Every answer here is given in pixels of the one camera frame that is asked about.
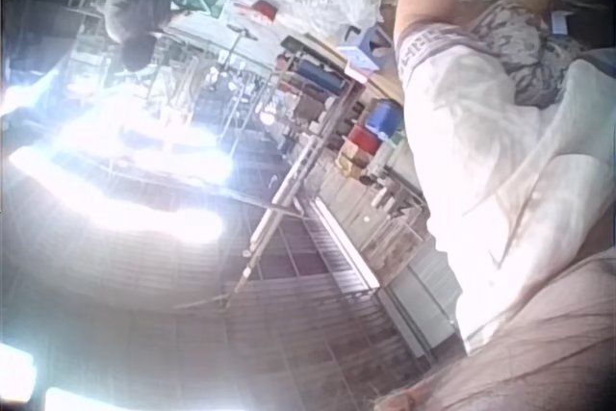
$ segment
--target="white shirt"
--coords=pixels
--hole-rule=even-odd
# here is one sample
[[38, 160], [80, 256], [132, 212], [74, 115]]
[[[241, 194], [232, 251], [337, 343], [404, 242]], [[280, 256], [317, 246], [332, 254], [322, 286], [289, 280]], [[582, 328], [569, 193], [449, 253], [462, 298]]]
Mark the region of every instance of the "white shirt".
[[472, 352], [572, 263], [612, 200], [616, 82], [578, 60], [559, 103], [516, 106], [499, 61], [448, 25], [401, 40], [398, 58], [428, 229], [462, 287]]

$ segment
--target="stool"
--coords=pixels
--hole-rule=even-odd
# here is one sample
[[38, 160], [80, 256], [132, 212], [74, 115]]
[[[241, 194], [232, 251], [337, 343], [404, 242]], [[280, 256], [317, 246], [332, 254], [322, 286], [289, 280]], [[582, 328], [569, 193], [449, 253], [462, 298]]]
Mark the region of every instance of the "stool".
[[364, 31], [351, 26], [345, 34], [345, 42], [338, 51], [354, 66], [378, 71], [394, 56], [393, 42], [378, 26]]

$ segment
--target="leg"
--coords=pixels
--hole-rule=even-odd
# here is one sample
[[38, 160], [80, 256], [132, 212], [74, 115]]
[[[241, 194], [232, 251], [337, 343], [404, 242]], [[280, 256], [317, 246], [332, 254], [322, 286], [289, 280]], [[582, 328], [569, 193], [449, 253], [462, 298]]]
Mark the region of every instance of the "leg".
[[572, 39], [549, 35], [542, 16], [550, 0], [501, 0], [470, 25], [516, 84], [516, 104], [545, 108], [556, 101], [569, 64], [581, 52]]

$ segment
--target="metal beam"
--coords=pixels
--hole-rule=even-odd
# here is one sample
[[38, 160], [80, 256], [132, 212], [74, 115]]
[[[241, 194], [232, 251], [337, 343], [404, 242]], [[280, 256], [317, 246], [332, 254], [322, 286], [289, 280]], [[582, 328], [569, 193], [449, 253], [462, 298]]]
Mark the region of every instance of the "metal beam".
[[[325, 115], [325, 121], [321, 125], [320, 133], [310, 138], [302, 154], [295, 161], [291, 170], [283, 180], [278, 192], [272, 200], [273, 204], [288, 207], [293, 202], [295, 194], [303, 184], [304, 179], [308, 176], [308, 173], [310, 173], [317, 163], [317, 160], [327, 146], [327, 141], [334, 133], [338, 123], [345, 117], [347, 111], [353, 106], [363, 91], [364, 86], [358, 82], [349, 81], [347, 83], [345, 92], [338, 98], [338, 102], [332, 105], [331, 113]], [[283, 216], [272, 208], [266, 210], [259, 226], [250, 239], [250, 248], [246, 251], [246, 254], [250, 255], [250, 260], [233, 292], [226, 298], [225, 309], [231, 305], [235, 295], [244, 287], [254, 267], [261, 259], [265, 248], [269, 244], [282, 218]]]

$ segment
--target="blue bin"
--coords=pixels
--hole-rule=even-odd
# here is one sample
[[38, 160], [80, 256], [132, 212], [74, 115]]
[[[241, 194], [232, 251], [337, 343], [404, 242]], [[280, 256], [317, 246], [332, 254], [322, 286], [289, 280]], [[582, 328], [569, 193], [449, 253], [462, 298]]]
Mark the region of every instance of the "blue bin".
[[394, 100], [380, 100], [366, 119], [366, 128], [381, 140], [390, 139], [404, 119], [402, 107]]
[[308, 60], [301, 60], [299, 62], [296, 73], [336, 96], [343, 92], [345, 81], [321, 69]]

